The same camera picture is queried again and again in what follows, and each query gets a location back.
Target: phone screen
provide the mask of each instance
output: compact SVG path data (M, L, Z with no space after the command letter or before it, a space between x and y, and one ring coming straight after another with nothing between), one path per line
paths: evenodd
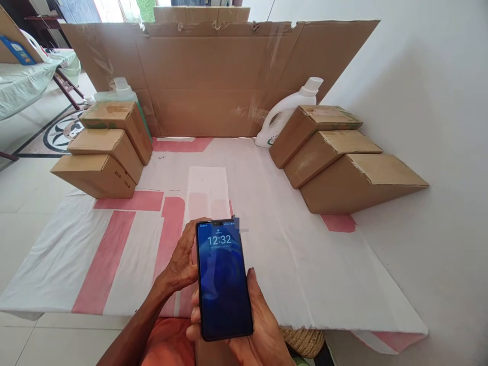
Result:
M197 224L202 337L215 341L253 332L239 229L233 220Z

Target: white bottle cap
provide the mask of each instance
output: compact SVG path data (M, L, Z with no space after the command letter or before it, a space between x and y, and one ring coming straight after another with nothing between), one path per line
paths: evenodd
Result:
M313 97L315 96L318 91L320 85L324 82L324 79L312 76L307 80L304 86L300 89L300 94L306 97Z
M113 82L115 83L115 91L119 96L123 96L132 92L132 88L129 84L127 84L127 80L125 79L125 77L114 78Z
M95 98L93 96L85 96L85 100L88 105L95 104Z

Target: human hand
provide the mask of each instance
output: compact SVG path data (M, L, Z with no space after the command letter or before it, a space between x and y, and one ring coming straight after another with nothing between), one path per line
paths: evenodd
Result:
M198 278L198 266L192 260L192 247L195 242L195 225L198 221L209 221L209 218L191 220L186 224L181 238L173 251L168 265L156 278L153 288L159 292L179 291L194 283Z
M226 340L230 349L244 366L256 364L295 366L281 335L278 322L259 288L253 268L248 270L248 290L253 312L254 332L248 337ZM202 338L199 302L200 297L197 290L192 297L192 305L194 306L191 316L192 325L187 329L187 337L191 341Z

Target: forearm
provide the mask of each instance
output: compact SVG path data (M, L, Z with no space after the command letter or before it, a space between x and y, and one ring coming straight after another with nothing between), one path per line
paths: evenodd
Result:
M161 291L153 286L146 300L98 361L97 366L139 365L154 324L171 295L169 287Z

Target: wooden chair leg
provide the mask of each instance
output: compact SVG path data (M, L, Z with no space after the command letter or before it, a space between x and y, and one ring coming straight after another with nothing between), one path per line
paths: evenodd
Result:
M61 84L61 82L59 81L59 79L57 78L56 76L56 73L54 73L54 76L52 77L52 79L54 80L54 82L57 84L57 86L59 86L59 89L61 89L61 91L63 92L63 94L66 96L66 98L68 98L68 100L70 101L71 105L76 109L76 110L81 110L80 106L78 105L78 103L75 102L75 100L73 99L73 97L66 91L66 89L63 87L63 85Z
M6 152L2 152L2 151L0 151L0 157L5 158L5 159L9 159L9 160L12 160L12 161L19 160L18 157L15 157L13 155L7 154Z
M58 73L59 76L61 76L61 78L63 78L64 81L66 81L70 86L73 87L74 91L80 96L82 97L83 99L85 98L85 96L83 95L82 92L80 92L80 90L78 89L78 87L76 85L74 85L70 79L68 79L64 74L63 72L60 70L60 69L57 69L56 72Z

